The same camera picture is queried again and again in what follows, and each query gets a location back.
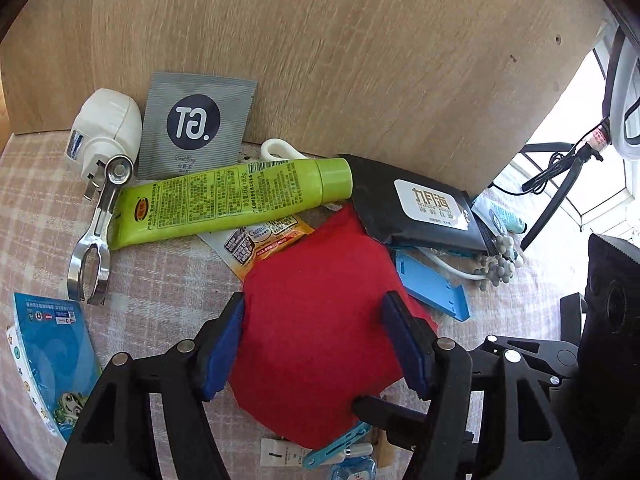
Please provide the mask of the white beaded massager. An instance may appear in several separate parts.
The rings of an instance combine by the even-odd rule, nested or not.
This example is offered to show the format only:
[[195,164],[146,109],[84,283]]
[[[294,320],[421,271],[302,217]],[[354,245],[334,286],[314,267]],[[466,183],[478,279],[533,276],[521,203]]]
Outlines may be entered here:
[[[306,159],[307,156],[293,148],[285,140],[268,139],[262,142],[259,149],[259,156],[265,162],[280,162],[280,160]],[[506,258],[503,252],[498,256],[480,257],[480,263],[473,272],[465,272],[455,268],[447,261],[439,257],[435,249],[419,248],[419,252],[442,270],[447,271],[457,278],[479,282],[481,290],[486,289],[486,282],[498,287],[500,284],[509,284],[515,274],[516,264]]]

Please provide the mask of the teal plastic clip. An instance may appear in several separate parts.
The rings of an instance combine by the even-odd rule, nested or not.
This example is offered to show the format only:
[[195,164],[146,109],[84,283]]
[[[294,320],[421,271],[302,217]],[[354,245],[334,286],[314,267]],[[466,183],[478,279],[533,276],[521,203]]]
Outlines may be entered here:
[[358,422],[354,428],[324,448],[307,453],[303,458],[303,467],[316,469],[320,466],[340,464],[348,458],[371,455],[373,445],[364,440],[370,434],[371,429],[372,427],[366,422]]

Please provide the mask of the blue plastic card holder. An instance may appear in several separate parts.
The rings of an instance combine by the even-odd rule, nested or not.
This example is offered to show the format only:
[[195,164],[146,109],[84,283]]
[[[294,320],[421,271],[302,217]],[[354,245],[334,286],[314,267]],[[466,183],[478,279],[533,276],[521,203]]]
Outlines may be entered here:
[[394,263],[402,286],[412,298],[459,322],[470,318],[468,300],[462,285],[454,286],[442,274],[406,252],[394,252]]

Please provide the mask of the black wet wipes pack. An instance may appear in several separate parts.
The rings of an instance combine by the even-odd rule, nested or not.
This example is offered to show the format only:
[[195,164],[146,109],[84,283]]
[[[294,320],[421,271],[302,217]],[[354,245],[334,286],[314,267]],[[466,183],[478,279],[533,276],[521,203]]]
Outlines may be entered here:
[[384,162],[343,157],[352,170],[352,206],[370,237],[391,248],[489,254],[466,192]]

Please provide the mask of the black tripod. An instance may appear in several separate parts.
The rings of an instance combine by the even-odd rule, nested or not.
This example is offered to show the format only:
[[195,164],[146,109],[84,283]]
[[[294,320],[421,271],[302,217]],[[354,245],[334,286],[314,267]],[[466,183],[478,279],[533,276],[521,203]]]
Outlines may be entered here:
[[558,186],[544,211],[536,222],[526,230],[525,236],[521,240],[521,250],[529,248],[560,208],[575,185],[585,163],[593,157],[599,162],[603,160],[600,152],[589,143],[580,145],[565,142],[533,143],[526,144],[520,151],[520,154],[525,158],[529,158],[529,155],[533,153],[550,153],[551,157],[546,168],[541,169],[539,174],[531,177],[521,185],[520,192],[507,191],[505,188],[496,185],[495,182],[490,185],[491,188],[511,196],[526,196],[540,194],[555,178],[564,176],[564,180]]

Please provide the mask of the metal eyelash curler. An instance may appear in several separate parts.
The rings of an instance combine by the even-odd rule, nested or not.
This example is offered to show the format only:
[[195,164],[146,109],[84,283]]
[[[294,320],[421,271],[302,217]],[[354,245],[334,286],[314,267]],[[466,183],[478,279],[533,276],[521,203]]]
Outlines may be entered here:
[[[107,234],[120,191],[134,175],[134,162],[124,154],[111,157],[104,168],[104,182],[96,209],[87,231],[78,240],[67,271],[67,296],[70,300],[87,304],[103,304],[111,276],[111,249]],[[96,252],[98,265],[91,294],[85,295],[85,268],[87,257]]]

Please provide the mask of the teal hand cream tube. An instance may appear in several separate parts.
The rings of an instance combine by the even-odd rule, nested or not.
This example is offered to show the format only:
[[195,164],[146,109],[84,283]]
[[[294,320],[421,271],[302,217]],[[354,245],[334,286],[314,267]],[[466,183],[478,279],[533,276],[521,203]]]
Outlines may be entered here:
[[527,230],[527,224],[517,214],[484,194],[477,196],[472,203],[472,213],[494,235],[523,234]]

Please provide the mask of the white travel plug adapter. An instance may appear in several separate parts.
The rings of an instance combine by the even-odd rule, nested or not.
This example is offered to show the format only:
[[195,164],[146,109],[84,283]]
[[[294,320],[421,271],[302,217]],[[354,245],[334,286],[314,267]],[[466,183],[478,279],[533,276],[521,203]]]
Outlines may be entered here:
[[140,108],[133,98],[115,90],[99,88],[74,119],[65,158],[87,183],[85,199],[101,191],[106,163],[116,155],[138,158],[142,137]]

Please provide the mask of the blue card packet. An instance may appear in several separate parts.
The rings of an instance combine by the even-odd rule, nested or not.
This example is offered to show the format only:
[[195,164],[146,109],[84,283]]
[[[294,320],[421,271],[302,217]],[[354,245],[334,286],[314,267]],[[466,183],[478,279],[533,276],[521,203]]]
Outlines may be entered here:
[[6,331],[21,381],[44,426],[67,441],[101,374],[76,301],[16,292]]

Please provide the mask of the lime green tube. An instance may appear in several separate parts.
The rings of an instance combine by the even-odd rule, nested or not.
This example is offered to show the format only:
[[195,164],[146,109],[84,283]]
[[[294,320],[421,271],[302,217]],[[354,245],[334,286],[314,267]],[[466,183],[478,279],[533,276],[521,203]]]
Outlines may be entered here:
[[352,195],[342,158],[247,162],[138,186],[119,194],[111,248],[279,220]]

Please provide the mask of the blue hand sanitizer bottle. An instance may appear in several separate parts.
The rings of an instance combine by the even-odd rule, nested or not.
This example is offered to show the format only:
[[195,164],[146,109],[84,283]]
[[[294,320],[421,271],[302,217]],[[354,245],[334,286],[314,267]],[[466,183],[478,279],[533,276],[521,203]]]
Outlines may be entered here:
[[371,457],[353,457],[332,467],[330,480],[375,480],[376,463]]

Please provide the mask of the red cloth pouch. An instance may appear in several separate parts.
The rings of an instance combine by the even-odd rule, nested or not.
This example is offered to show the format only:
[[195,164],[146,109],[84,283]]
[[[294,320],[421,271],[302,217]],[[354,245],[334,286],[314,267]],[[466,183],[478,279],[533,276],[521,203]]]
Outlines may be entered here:
[[431,322],[349,205],[258,262],[243,284],[242,337],[230,375],[240,408],[305,448],[323,448],[352,428],[352,400],[376,396],[402,376],[381,321],[390,290]]

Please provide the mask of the wooden clothespin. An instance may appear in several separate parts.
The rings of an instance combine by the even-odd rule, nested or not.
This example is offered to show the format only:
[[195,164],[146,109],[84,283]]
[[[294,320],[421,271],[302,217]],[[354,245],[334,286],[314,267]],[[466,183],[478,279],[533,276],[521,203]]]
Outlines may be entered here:
[[384,430],[374,428],[371,434],[373,445],[372,457],[378,465],[378,469],[384,469],[396,462],[396,448],[390,444]]

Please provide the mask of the grey TG sachet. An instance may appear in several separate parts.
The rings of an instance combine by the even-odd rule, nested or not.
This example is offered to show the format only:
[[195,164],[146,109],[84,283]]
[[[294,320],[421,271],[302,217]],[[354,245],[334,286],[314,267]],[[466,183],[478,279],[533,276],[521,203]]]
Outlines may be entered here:
[[137,176],[163,180],[238,161],[257,82],[156,72],[146,99]]

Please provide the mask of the small white cream tube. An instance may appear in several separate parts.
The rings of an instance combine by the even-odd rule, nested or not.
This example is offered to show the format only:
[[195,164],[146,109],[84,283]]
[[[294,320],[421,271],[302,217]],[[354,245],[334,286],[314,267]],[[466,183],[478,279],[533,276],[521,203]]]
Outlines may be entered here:
[[369,442],[354,443],[335,452],[311,451],[285,440],[262,438],[260,464],[263,467],[319,467],[343,463],[348,458],[367,457],[373,453]]

